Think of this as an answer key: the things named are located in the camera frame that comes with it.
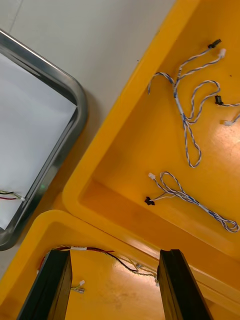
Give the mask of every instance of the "yellow plastic bin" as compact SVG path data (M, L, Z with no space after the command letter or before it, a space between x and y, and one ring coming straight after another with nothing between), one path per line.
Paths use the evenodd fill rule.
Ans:
M172 86L158 77L152 82L151 94L147 93L155 72L176 77L183 61L221 38L218 46L227 49L226 57L186 77L179 95L188 114L193 89L214 79L221 84L224 101L238 102L239 13L239 0L176 1L62 195L72 215L152 257L160 249L181 249L197 280L211 288L212 295L227 297L236 312L240 311L236 276L240 272L240 232L227 232L200 207L179 198L163 199L155 206L147 206L144 200L159 195L148 173L169 171L188 194L240 224L239 126L220 123L232 119L238 110L222 109L214 98L205 103L193 128L202 161L193 169L186 161L183 123ZM201 57L201 62L191 62L191 67L217 58L219 49ZM211 88L202 90L196 106ZM189 153L196 157L192 145Z
M35 219L0 282L1 320L17 318L43 257L50 249L66 244L114 250L115 256L138 262L146 270L155 271L158 265L157 259L66 212L47 211ZM71 264L72 285L84 280L85 291L70 292L66 320L165 319L160 289L153 277L133 274L112 257L96 251L71 250ZM215 320L239 319L229 308L210 300L207 304Z

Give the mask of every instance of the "orange surface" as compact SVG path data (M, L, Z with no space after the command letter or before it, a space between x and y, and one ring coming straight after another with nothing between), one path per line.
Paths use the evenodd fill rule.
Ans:
M150 95L146 90L155 72L175 77L183 61L221 38L216 49L188 67L215 59L221 48L227 49L226 57L184 79L179 98L188 114L193 89L213 79L220 82L224 102L239 102L239 13L239 0L230 5L225 0L176 2L63 190L63 204L72 215L152 257L160 249L181 249L197 270L196 278L237 304L240 232L227 232L201 208L179 198L163 199L156 206L147 206L144 199L160 191L148 173L169 171L191 196L240 224L240 127L221 125L238 109L218 107L214 99L205 103L192 127L202 162L192 169L171 85L158 77ZM211 90L205 87L197 94L196 106ZM197 156L192 145L189 153Z
M66 212L52 210L38 216L0 281L0 319L15 320L37 276L45 254L59 245L114 250L150 270L158 260ZM164 320L159 287L152 277L133 274L111 257L94 251L71 250L72 285L85 280L85 292L70 292L66 320ZM197 282L214 320L237 320L239 306ZM216 295L221 306L216 302Z

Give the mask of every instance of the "white paper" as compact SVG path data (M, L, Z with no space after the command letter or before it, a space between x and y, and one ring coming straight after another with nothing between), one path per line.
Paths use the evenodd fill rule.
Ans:
M0 54L0 190L25 197L76 106ZM6 229L21 200L0 199Z

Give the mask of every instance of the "gray floor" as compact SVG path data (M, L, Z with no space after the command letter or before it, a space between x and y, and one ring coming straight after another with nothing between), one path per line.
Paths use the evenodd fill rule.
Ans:
M0 28L75 77L84 153L175 0L0 0ZM18 246L0 252L0 278Z

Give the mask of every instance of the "red wire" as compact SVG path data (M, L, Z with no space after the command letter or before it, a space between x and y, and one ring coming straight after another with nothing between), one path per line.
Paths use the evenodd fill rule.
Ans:
M17 200L18 198L5 198L4 196L0 196L0 199L3 199L3 200Z

